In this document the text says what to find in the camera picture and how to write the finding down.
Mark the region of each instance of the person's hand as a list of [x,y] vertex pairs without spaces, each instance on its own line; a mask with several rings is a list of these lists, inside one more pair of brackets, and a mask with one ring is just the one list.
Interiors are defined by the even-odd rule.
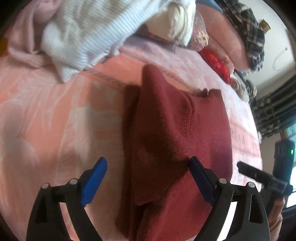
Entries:
[[276,241],[279,237],[283,216],[281,214],[285,206],[285,198],[280,198],[274,201],[274,206],[268,216],[268,223],[270,229],[270,240]]
[[284,206],[285,198],[279,198],[274,201],[274,207],[272,208],[268,217],[269,227],[272,227],[279,220]]

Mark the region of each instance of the white knit sweater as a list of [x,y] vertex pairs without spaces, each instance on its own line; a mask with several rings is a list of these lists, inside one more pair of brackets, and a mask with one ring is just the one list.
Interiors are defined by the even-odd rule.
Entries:
[[187,6],[190,0],[63,0],[41,49],[67,82],[101,58],[118,55],[123,42],[170,2]]

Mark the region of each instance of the patterned curtain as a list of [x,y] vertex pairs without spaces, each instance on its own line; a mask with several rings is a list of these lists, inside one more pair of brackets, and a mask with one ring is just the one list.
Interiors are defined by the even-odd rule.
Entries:
[[257,130],[270,137],[296,123],[296,75],[252,106]]

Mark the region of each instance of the maroon cloth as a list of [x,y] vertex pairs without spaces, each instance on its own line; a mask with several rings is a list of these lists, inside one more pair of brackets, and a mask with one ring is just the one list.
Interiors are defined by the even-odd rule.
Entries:
[[170,85],[152,65],[142,87],[126,90],[123,118],[125,170],[116,222],[130,241],[185,241],[205,223],[205,203],[190,172],[197,156],[230,180],[230,127],[219,90],[193,94]]

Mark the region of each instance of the pink quilt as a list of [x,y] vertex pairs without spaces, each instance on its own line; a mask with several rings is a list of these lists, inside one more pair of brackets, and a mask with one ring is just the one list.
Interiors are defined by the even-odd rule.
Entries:
[[[221,89],[231,127],[233,184],[249,181],[238,173],[238,161],[262,168],[250,107],[194,51],[177,48],[172,53],[155,42],[131,37],[119,56],[66,84],[61,84],[53,66],[31,69],[2,56],[0,212],[20,241],[25,240],[40,186],[65,184],[92,168],[100,156],[107,159],[108,171],[86,211],[103,240],[126,240],[115,227],[123,173],[123,89],[130,83],[141,84],[147,63],[157,65],[177,88]],[[62,211],[71,239],[78,240],[64,205]],[[226,235],[223,230],[220,240]]]

